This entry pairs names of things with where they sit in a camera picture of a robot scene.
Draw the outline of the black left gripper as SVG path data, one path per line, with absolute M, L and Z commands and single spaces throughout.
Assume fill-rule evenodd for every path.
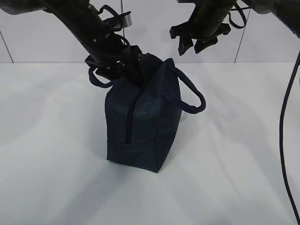
M 125 48 L 119 57 L 101 57 L 96 61 L 92 56 L 88 56 L 85 63 L 96 70 L 96 75 L 107 79 L 120 79 L 125 76 L 136 86 L 144 86 L 146 80 L 139 60 L 141 56 L 141 49 L 137 45 L 131 45 Z

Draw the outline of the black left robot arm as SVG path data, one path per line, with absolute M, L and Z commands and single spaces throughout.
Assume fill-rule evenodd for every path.
M 132 24 L 129 11 L 118 14 L 109 5 L 96 9 L 88 0 L 2 0 L 0 8 L 10 15 L 53 14 L 89 53 L 85 62 L 92 75 L 110 81 L 126 77 L 138 87 L 146 83 L 139 66 L 142 51 L 118 34 Z

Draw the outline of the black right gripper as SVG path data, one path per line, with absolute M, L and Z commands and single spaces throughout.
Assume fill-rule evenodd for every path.
M 180 37 L 178 52 L 179 56 L 194 46 L 192 39 L 197 42 L 194 46 L 195 53 L 198 54 L 204 49 L 215 45 L 218 42 L 219 35 L 228 35 L 231 31 L 229 24 L 220 23 L 212 26 L 201 26 L 192 24 L 191 22 L 184 22 L 182 24 L 172 26 L 170 29 L 171 39 Z

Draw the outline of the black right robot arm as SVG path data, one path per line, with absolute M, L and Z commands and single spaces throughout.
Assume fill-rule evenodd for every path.
M 195 8 L 188 21 L 172 26 L 170 37 L 179 37 L 180 56 L 193 48 L 195 53 L 217 44 L 218 36 L 228 35 L 231 28 L 247 25 L 245 9 L 258 14 L 273 14 L 297 37 L 300 35 L 300 2 L 298 0 L 245 0 L 246 8 L 235 0 L 192 0 Z

